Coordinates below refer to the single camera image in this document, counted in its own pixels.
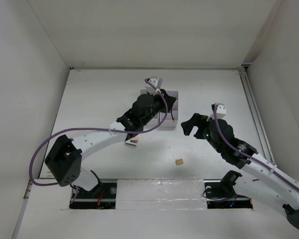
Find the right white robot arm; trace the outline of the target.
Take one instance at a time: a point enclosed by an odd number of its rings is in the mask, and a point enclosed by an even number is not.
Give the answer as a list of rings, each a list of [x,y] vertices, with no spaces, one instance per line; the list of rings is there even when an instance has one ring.
[[[194,137],[206,140],[222,159],[238,168],[228,171],[216,184],[206,184],[206,197],[218,201],[236,196],[255,199],[285,216],[299,230],[299,182],[268,162],[252,145],[236,138],[223,117],[223,113],[209,117],[195,113],[181,123],[184,135],[197,127]]]

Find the small tan eraser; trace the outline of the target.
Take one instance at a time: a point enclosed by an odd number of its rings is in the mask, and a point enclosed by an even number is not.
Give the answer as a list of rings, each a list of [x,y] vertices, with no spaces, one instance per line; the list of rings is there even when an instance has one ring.
[[[176,165],[179,166],[179,165],[182,165],[184,163],[183,159],[177,159],[175,161]]]

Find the pink white mini stapler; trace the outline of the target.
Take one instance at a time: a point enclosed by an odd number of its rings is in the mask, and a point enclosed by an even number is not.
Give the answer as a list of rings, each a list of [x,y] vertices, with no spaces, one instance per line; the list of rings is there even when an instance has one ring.
[[[127,140],[127,141],[125,142],[125,145],[127,145],[127,146],[131,146],[131,147],[137,147],[138,142],[139,142],[139,137],[138,137],[138,136],[135,136],[135,137],[133,137],[133,138]]]

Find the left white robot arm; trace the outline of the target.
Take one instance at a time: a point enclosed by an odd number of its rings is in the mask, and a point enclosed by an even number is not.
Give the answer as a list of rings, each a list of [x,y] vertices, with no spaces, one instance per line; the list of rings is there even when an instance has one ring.
[[[175,102],[176,97],[164,89],[156,95],[141,94],[129,110],[106,128],[95,128],[75,138],[59,136],[44,162],[59,186],[78,186],[89,197],[97,197],[101,193],[98,177],[92,170],[83,170],[82,161],[112,144],[146,133],[144,127],[159,113],[168,113]]]

